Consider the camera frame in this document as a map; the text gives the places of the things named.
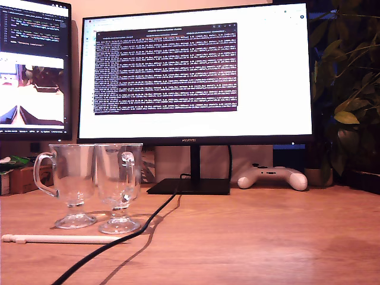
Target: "green plant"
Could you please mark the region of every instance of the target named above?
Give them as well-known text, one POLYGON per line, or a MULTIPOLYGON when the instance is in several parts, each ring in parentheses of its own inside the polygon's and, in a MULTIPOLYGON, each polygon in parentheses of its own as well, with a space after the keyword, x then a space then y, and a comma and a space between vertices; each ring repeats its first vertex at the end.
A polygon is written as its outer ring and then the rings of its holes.
POLYGON ((312 73, 316 141, 309 160, 339 175, 349 169, 379 172, 380 17, 377 1, 332 0, 336 10, 310 22, 312 48, 324 45, 312 73))

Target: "monitor base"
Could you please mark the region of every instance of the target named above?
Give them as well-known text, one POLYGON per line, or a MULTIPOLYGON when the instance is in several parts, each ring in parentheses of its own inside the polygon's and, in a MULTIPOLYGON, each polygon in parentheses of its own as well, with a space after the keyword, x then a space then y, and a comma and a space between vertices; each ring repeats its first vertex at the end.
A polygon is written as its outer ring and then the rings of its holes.
POLYGON ((178 185, 179 194, 184 195, 230 195, 228 179, 201 179, 199 182, 192 182, 191 179, 167 178, 154 185, 147 193, 173 194, 178 185))

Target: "clear glass cup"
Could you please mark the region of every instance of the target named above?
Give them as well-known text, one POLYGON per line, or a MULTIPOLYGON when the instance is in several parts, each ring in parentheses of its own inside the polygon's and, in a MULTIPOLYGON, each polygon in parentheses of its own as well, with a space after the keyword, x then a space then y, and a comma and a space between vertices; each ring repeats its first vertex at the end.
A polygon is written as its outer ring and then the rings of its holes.
POLYGON ((140 193, 143 144, 96 144, 96 184, 100 199, 111 206, 111 219, 99 226, 108 234, 128 233, 140 227, 127 212, 140 193))
POLYGON ((66 217, 55 222, 60 229, 79 229, 96 222, 83 209, 84 201, 95 192, 94 145, 49 144, 50 153, 41 153, 34 163, 34 182, 43 192, 64 201, 68 207, 66 217), (54 188, 40 180, 40 165, 43 159, 52 161, 54 188))

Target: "glass base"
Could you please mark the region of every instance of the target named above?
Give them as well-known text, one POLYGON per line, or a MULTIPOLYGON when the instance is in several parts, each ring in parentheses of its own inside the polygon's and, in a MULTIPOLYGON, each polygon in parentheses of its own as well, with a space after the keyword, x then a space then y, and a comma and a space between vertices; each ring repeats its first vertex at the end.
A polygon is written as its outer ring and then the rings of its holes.
POLYGON ((140 223, 131 218, 113 218, 99 226, 101 233, 115 235, 118 233, 129 233, 140 228, 140 223))
POLYGON ((60 229, 80 229, 96 223, 96 218, 87 214, 71 214, 55 222, 55 226, 60 229))

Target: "black monitor frame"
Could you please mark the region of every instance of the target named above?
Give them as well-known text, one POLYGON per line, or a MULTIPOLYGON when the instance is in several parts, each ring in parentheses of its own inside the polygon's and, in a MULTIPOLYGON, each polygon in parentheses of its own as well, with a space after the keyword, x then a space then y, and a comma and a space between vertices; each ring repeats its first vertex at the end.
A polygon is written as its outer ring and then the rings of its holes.
MULTIPOLYGON (((305 1, 300 1, 306 5, 306 11, 308 11, 307 3, 305 1)), ((244 6, 234 6, 234 7, 221 7, 221 8, 207 8, 207 9, 191 9, 182 11, 167 11, 167 12, 151 12, 151 13, 141 13, 141 14, 130 14, 130 15, 110 15, 103 17, 87 17, 83 18, 82 25, 82 42, 81 42, 81 53, 83 59, 83 45, 84 45, 84 23, 85 20, 97 19, 97 18, 115 18, 115 17, 125 17, 125 16, 139 16, 139 15, 150 15, 150 14, 168 14, 177 12, 188 12, 188 11, 207 11, 214 9, 229 9, 229 8, 240 8, 240 7, 260 7, 275 4, 258 4, 258 5, 244 5, 244 6)), ((83 66, 81 62, 81 75, 80 75, 80 98, 82 90, 82 71, 83 66)), ((312 82, 311 70, 314 63, 311 61, 309 56, 309 80, 312 82)), ((312 84, 310 84, 310 94, 312 94, 312 84)), ((201 179, 200 178, 200 146, 201 145, 272 145, 272 144, 303 144, 311 142, 314 140, 312 134, 303 135, 254 135, 254 136, 239 136, 239 137, 167 137, 167 138, 80 138, 80 116, 81 110, 78 114, 78 143, 143 143, 149 146, 190 146, 190 159, 191 159, 191 179, 182 180, 181 190, 182 194, 217 194, 217 195, 229 195, 230 193, 230 181, 228 179, 201 179)), ((265 118, 254 118, 252 120, 261 120, 265 118)), ((152 187, 147 192, 149 194, 171 194, 177 187, 180 179, 164 179, 156 186, 152 187)))

